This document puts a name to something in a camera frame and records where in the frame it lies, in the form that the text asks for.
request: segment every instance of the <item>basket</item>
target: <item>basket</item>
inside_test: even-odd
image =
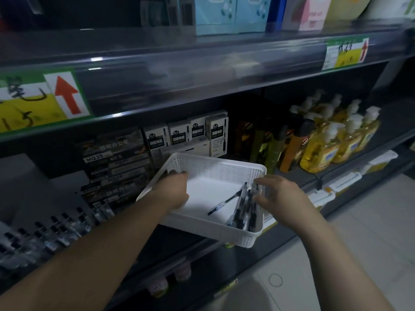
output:
[[[190,198],[183,207],[166,215],[161,225],[245,248],[254,245],[263,228],[263,211],[260,207],[257,210],[255,232],[225,224],[234,213],[238,198],[232,199],[212,215],[207,214],[217,204],[238,192],[245,182],[251,185],[255,178],[263,177],[267,172],[265,166],[177,152],[169,157],[137,200],[153,188],[165,171],[171,170],[188,172],[187,193]],[[261,186],[260,190],[264,194],[265,190]]]

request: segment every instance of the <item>pink box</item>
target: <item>pink box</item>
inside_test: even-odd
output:
[[[282,29],[321,30],[332,0],[287,0]]]

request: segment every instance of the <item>hand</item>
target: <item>hand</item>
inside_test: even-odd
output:
[[[169,172],[167,177],[161,178],[153,189],[148,193],[161,200],[167,211],[178,209],[189,199],[186,193],[187,172],[177,173],[175,170]]]
[[[268,198],[255,195],[254,201],[270,212],[278,222],[295,232],[310,221],[322,218],[296,183],[276,175],[266,175],[254,181],[269,188]]]

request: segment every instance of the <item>floor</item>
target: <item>floor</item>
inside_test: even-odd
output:
[[[396,311],[415,310],[415,180],[400,175],[330,219]],[[201,311],[320,310],[301,242]]]

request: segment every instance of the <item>person's right arm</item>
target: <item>person's right arm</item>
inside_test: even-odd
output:
[[[328,222],[296,183],[267,175],[255,182],[269,188],[268,198],[254,200],[291,228],[307,251],[323,311],[393,311]]]

